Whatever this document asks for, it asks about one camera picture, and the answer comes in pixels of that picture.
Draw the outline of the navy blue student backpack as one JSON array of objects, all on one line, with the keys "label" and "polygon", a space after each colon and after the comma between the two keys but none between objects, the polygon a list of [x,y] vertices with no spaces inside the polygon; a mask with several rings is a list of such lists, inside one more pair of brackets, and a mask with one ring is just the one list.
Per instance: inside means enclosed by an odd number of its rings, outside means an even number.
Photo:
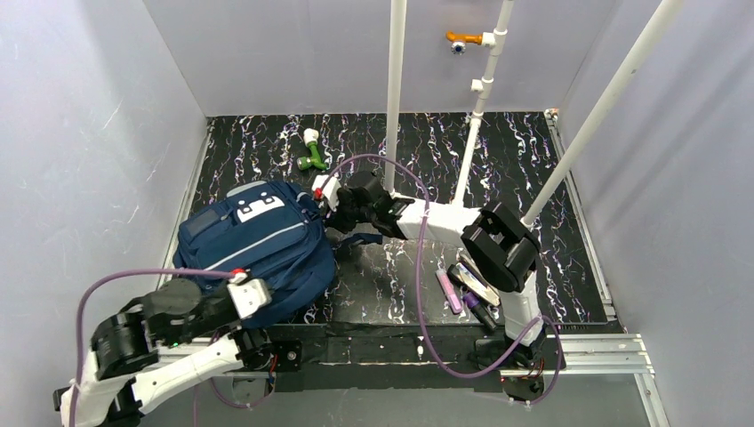
[{"label": "navy blue student backpack", "polygon": [[172,264],[178,269],[246,270],[267,283],[269,304],[243,321],[273,326],[308,308],[333,284],[340,246],[379,244],[356,233],[331,242],[313,197],[295,183],[253,181],[182,222]]}]

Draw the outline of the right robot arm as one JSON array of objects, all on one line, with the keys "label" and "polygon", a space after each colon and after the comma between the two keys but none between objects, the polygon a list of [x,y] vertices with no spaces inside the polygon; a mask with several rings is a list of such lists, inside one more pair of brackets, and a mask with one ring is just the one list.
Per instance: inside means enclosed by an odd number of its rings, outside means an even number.
[{"label": "right robot arm", "polygon": [[327,205],[326,226],[342,233],[368,223],[386,238],[424,238],[464,248],[475,265],[473,275],[498,292],[506,335],[521,340],[520,350],[541,348],[536,286],[540,245],[502,203],[467,208],[391,194],[370,172],[356,173],[345,185],[318,175],[312,190],[315,199]]}]

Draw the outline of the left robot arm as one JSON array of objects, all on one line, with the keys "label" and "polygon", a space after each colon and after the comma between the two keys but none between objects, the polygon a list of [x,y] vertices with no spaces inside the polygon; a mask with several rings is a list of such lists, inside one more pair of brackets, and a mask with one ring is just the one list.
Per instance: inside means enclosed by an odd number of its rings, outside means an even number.
[{"label": "left robot arm", "polygon": [[137,426],[175,395],[252,367],[240,324],[270,302],[265,281],[241,274],[210,295],[178,278],[132,300],[97,326],[70,386],[54,392],[62,425]]}]

